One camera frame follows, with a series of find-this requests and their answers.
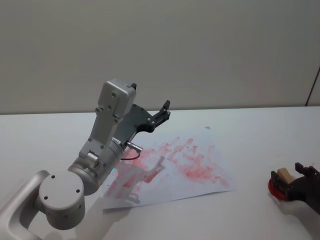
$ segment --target paper sheet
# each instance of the paper sheet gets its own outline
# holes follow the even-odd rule
[[[235,190],[211,130],[141,136],[133,141],[141,156],[122,160],[103,183],[103,208],[169,202]],[[124,158],[137,156],[129,150]]]

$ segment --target white table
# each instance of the white table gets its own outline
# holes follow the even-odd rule
[[[94,119],[94,113],[1,115],[0,206],[37,171],[67,169]],[[54,229],[39,213],[30,230],[45,240],[310,240],[310,234],[320,236],[317,214],[303,204],[294,205],[302,222],[283,214],[267,188],[272,170],[286,167],[294,173],[295,162],[320,169],[320,107],[172,111],[170,120],[154,134],[204,126],[216,135],[234,172],[237,191],[111,212],[103,212],[101,192],[97,192],[86,197],[86,216],[76,228]]]

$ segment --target red object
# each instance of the red object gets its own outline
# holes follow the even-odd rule
[[[268,182],[268,189],[269,189],[269,192],[275,196],[277,199],[279,200],[283,200],[283,201],[286,201],[286,196],[280,192],[279,190],[275,189],[275,186],[272,182],[272,180],[270,179],[269,182]]]

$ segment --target wooden block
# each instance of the wooden block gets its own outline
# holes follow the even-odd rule
[[[285,167],[278,169],[278,171],[276,173],[287,184],[290,184],[293,180],[295,180],[294,177],[290,175],[290,173],[288,172],[288,170]]]

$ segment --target white robotic arm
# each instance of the white robotic arm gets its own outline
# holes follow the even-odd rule
[[[153,132],[169,119],[170,102],[154,116],[133,104],[137,85],[113,79],[103,85],[91,134],[68,171],[49,174],[43,170],[26,182],[0,210],[0,236],[6,240],[40,240],[28,230],[41,211],[50,225],[67,230],[85,215],[85,196],[95,193],[138,132]]]

